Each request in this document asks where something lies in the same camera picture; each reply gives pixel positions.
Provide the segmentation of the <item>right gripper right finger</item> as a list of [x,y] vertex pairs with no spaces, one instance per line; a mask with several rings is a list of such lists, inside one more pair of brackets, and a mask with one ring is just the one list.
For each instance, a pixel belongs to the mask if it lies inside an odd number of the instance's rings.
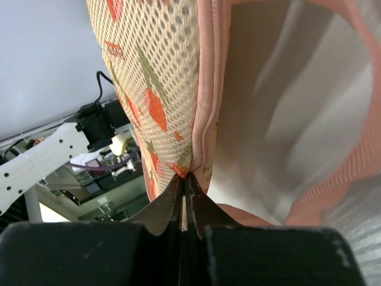
[[354,254],[332,228],[243,226],[186,177],[192,285],[364,285]]

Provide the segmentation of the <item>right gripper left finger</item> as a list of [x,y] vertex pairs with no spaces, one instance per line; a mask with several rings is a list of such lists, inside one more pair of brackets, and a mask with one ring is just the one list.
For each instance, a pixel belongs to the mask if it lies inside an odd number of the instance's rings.
[[178,285],[182,179],[123,222],[13,223],[2,285]]

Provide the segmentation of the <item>floral mesh laundry bag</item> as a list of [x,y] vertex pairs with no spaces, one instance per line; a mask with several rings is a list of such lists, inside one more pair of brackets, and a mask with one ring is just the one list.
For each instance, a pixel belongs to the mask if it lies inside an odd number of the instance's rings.
[[380,227],[374,1],[87,1],[150,199],[195,172],[244,225]]

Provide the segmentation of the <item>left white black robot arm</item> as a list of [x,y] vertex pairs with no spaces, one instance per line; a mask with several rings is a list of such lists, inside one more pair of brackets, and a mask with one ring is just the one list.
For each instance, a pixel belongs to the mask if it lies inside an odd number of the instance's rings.
[[43,142],[1,165],[1,214],[73,157],[109,146],[129,123],[118,101],[82,106]]

